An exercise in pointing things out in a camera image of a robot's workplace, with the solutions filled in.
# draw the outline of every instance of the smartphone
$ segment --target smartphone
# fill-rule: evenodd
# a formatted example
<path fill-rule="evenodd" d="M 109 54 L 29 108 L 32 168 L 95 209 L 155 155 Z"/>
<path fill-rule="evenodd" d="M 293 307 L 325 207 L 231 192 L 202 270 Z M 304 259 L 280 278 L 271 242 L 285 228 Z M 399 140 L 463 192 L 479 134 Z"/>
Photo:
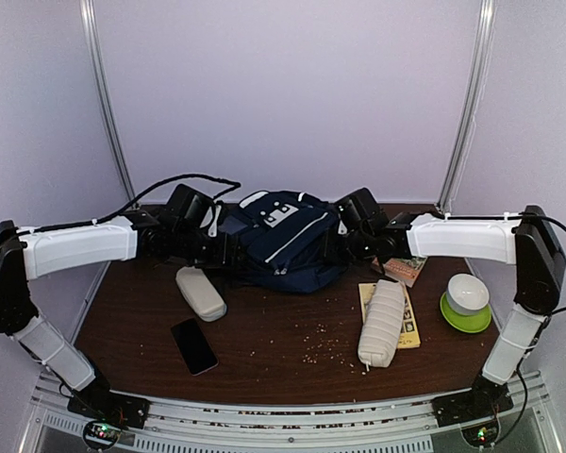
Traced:
<path fill-rule="evenodd" d="M 182 359 L 193 376 L 205 373 L 218 364 L 216 355 L 194 318 L 172 327 L 171 331 Z"/>

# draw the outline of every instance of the white bowl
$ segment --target white bowl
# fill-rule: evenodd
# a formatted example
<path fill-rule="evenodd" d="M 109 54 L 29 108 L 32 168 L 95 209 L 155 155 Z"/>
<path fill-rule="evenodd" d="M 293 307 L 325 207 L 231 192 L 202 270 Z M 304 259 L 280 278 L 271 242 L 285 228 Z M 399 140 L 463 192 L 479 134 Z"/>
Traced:
<path fill-rule="evenodd" d="M 489 290 L 478 278 L 470 274 L 457 274 L 446 287 L 446 300 L 451 309 L 459 314 L 477 314 L 489 303 Z"/>

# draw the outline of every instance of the backpack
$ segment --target backpack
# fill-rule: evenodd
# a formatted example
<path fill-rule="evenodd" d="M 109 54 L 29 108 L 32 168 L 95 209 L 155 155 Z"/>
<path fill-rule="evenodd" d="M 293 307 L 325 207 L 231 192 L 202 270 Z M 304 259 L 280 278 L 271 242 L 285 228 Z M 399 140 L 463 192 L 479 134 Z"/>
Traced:
<path fill-rule="evenodd" d="M 347 265 L 323 260 L 323 241 L 338 213 L 306 193 L 257 192 L 225 218 L 220 229 L 237 236 L 243 260 L 237 276 L 288 293 L 313 293 L 336 280 Z"/>

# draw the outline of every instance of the table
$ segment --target table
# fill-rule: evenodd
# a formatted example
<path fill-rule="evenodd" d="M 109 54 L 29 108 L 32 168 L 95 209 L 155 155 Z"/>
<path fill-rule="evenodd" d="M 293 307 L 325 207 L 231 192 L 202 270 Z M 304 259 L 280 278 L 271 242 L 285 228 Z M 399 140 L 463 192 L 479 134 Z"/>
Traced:
<path fill-rule="evenodd" d="M 386 206 L 423 210 L 423 205 Z M 422 345 L 397 351 L 391 366 L 366 373 L 358 361 L 358 284 L 377 274 L 353 266 L 315 294 L 220 287 L 227 315 L 200 321 L 219 365 L 193 377 L 170 327 L 194 316 L 175 285 L 179 266 L 153 259 L 113 262 L 76 346 L 95 361 L 114 390 L 195 401 L 316 404 L 373 401 L 470 386 L 498 336 L 491 326 L 470 335 L 442 318 L 449 278 L 469 272 L 461 259 L 430 258 L 409 289 Z"/>

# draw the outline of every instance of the green plate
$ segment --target green plate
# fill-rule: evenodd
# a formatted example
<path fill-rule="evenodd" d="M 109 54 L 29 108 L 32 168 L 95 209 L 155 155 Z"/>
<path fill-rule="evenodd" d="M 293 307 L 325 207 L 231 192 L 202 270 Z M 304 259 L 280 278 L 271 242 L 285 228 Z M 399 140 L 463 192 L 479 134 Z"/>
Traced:
<path fill-rule="evenodd" d="M 453 311 L 446 300 L 446 293 L 441 297 L 441 311 L 444 319 L 456 328 L 465 333 L 479 333 L 487 329 L 491 323 L 491 307 L 487 305 L 478 314 L 465 316 Z"/>

